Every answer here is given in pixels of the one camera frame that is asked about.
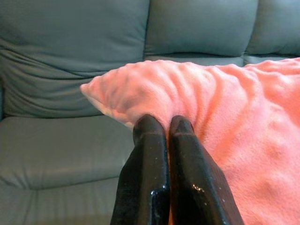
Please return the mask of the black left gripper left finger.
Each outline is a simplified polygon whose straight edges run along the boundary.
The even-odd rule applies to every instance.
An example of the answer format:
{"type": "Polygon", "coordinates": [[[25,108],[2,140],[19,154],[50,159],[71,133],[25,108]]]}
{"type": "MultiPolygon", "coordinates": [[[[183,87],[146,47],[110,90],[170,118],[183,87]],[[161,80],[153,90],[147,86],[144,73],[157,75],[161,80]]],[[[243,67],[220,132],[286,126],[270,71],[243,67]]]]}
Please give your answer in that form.
{"type": "Polygon", "coordinates": [[[166,225],[169,222],[169,165],[165,130],[151,115],[133,128],[134,148],[123,166],[112,225],[166,225]]]}

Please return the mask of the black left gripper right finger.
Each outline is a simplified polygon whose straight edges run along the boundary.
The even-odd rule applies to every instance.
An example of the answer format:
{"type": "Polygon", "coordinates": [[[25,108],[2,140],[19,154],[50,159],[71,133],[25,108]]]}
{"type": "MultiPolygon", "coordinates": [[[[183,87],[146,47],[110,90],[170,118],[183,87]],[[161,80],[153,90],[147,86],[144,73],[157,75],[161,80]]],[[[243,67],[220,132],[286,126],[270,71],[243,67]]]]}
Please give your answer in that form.
{"type": "Polygon", "coordinates": [[[223,171],[183,116],[171,122],[169,159],[173,224],[244,224],[223,171]]]}

